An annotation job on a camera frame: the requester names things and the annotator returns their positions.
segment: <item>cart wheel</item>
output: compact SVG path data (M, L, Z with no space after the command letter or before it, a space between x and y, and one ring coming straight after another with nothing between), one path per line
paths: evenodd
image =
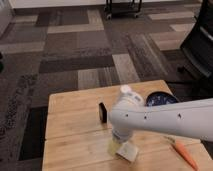
M106 12L108 10L107 6L104 7L104 12Z
M139 17L139 14L134 14L134 17L135 17L135 18L138 18L138 17Z
M131 8L132 8L132 9L135 8L135 3L131 3Z
M112 14L107 14L107 20L111 20L112 19Z

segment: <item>wheel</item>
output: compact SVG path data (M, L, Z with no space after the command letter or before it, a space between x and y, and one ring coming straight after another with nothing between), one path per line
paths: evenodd
M107 14L107 20L111 20L112 19L112 14Z
M134 14L134 18L138 18L139 17L139 14Z
M132 9L134 9L134 8L135 8L135 3L131 3L130 7L131 7Z
M104 7L104 12L106 12L108 10L107 6Z
M184 67L178 67L178 68L177 68L177 71L178 71L179 73L184 73L185 68L184 68Z

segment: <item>white object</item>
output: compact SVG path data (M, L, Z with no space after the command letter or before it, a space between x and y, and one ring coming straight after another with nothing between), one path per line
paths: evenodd
M143 106L142 99L132 90L121 92L109 113L113 136L119 142L130 139L134 130L213 141L213 99L154 107Z
M122 146L117 150L116 154L122 156L130 162L134 162L138 154L138 148L130 142L126 142L122 144Z

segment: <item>small black object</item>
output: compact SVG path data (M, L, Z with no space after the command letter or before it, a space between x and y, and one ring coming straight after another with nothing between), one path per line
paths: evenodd
M160 106L160 105L166 105L166 104L173 104L178 103L179 100L166 92L163 91L156 91L151 93L147 99L146 99L146 106Z
M107 123L107 110L103 103L99 104L99 117L101 123Z

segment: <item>metal cart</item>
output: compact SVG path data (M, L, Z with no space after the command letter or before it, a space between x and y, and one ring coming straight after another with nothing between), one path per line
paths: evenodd
M106 15L107 20L110 20L113 15L133 13L135 18L138 18L138 16L140 15L142 0L139 0L138 5L136 5L135 0L132 0L130 4L127 5L127 7L124 7L123 9L117 9L117 11L113 11L114 6L112 1L113 0L106 0L106 6L104 8L104 11L107 14Z

